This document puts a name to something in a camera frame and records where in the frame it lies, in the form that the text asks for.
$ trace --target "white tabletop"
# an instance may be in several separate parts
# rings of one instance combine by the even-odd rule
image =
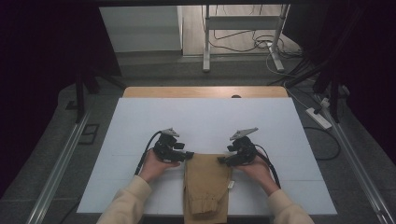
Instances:
[[[78,212],[102,213],[133,178],[150,137],[171,127],[186,150],[207,154],[227,153],[236,130],[259,128],[248,137],[266,149],[282,189],[310,215],[336,214],[290,98],[121,98]],[[151,184],[145,214],[183,215],[183,173],[181,165]],[[236,170],[232,179],[230,216],[271,215],[258,184]]]

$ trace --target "person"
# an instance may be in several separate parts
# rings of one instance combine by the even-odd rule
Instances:
[[[138,223],[143,216],[144,203],[151,193],[149,183],[163,174],[166,169],[179,166],[179,162],[161,162],[152,150],[149,150],[142,170],[135,175],[131,183],[120,189],[112,203],[99,217],[99,224]],[[275,215],[275,224],[314,223],[305,210],[295,204],[272,179],[267,164],[256,157],[250,165],[235,166],[260,184],[268,195],[268,204]]]

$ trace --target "aluminum rail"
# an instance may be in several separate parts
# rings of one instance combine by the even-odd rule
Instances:
[[[37,201],[35,202],[35,206],[32,209],[27,224],[40,224],[44,216],[47,214],[47,211],[50,207],[50,203],[53,199],[53,196],[56,190],[59,187],[59,184],[64,176],[64,171],[67,168],[67,165],[70,161],[70,158],[73,155],[74,149],[78,143],[78,139],[81,136],[82,131],[84,130],[84,126],[87,123],[87,120],[91,114],[91,108],[87,108],[84,116],[82,117],[80,123],[76,124],[71,132],[67,142],[62,150],[58,160],[56,161],[49,178],[47,180],[46,185],[41,190],[40,195],[38,196]]]
[[[327,120],[332,124],[332,129],[340,141],[340,144],[345,152],[346,159],[349,161],[352,170],[357,177],[358,181],[361,184],[361,188],[367,196],[371,206],[373,207],[375,214],[377,215],[381,224],[395,224],[395,219],[392,216],[392,213],[389,211],[387,204],[381,196],[378,188],[375,186],[375,183],[371,179],[371,177],[367,174],[364,169],[361,160],[356,154],[353,146],[347,139],[346,134],[343,131],[343,128],[339,123],[334,122],[332,116],[327,108],[322,109]]]

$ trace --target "gray carpet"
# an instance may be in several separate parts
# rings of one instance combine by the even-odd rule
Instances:
[[[210,73],[202,72],[199,58],[160,57],[156,60],[140,60],[121,57],[123,77],[117,77],[128,86],[261,86],[279,79],[265,65],[265,56],[238,58],[217,57],[212,60]],[[287,70],[292,69],[299,59],[283,60]],[[107,127],[122,90],[97,78],[101,90],[96,95],[86,95],[93,102],[89,124],[99,124],[98,135],[92,145],[78,145],[69,162],[60,187],[52,201],[43,223],[60,223],[82,196],[88,183]],[[311,94],[313,82],[307,80],[298,85]],[[69,101],[75,100],[75,87],[70,86],[59,94],[59,105],[46,132],[43,134],[31,158],[25,163],[18,177],[0,201],[0,223],[25,223],[56,162],[76,120],[76,111],[65,110]],[[291,91],[307,106],[316,106],[307,94],[295,89]],[[296,109],[304,126],[318,127],[309,118],[305,108],[295,101]],[[396,211],[396,168],[381,147],[361,126],[340,101],[341,124],[350,142],[356,148],[367,171],[380,189],[391,211]],[[327,135],[306,130],[307,137],[317,157],[332,155],[336,144]],[[315,216],[316,223],[379,223],[372,206],[361,189],[360,183],[343,152],[332,161],[319,161],[319,168],[331,194],[337,216]],[[95,223],[99,215],[76,214],[74,209],[64,223]],[[257,223],[246,220],[242,223]]]

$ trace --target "metal frame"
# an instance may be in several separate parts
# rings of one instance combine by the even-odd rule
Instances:
[[[372,205],[379,221],[382,224],[395,224],[395,219],[392,216],[392,213],[389,211],[388,206],[382,198],[378,188],[375,186],[375,183],[364,169],[361,160],[359,159],[358,155],[353,149],[353,146],[347,139],[343,128],[339,123],[334,122],[334,119],[332,118],[332,115],[327,108],[323,108],[322,111],[324,112],[326,119],[329,120],[332,124],[332,129],[334,130],[338,140],[340,141],[340,144],[345,152],[346,159],[349,161],[352,171],[354,172],[359,183],[361,184],[361,188],[366,194],[367,199]]]
[[[85,124],[88,121],[90,114],[91,109],[88,108],[86,113],[81,118],[80,123],[75,124],[73,131],[67,139],[64,149],[62,150],[58,160],[53,166],[46,185],[41,190],[41,193],[38,196],[37,201],[35,202],[35,206],[26,221],[27,224],[39,224],[43,221],[50,207],[53,196],[55,195],[55,192],[58,189],[59,184],[61,183],[64,172],[67,168],[70,158],[73,155],[74,149],[76,148],[76,145],[78,143],[78,139],[81,136],[81,133],[84,129]]]
[[[210,45],[209,31],[211,30],[275,30],[274,40],[267,43],[274,60],[277,72],[285,72],[279,59],[277,42],[285,23],[289,5],[284,5],[280,16],[210,16],[209,5],[206,5],[205,16],[205,47],[204,47],[204,72],[210,71]]]

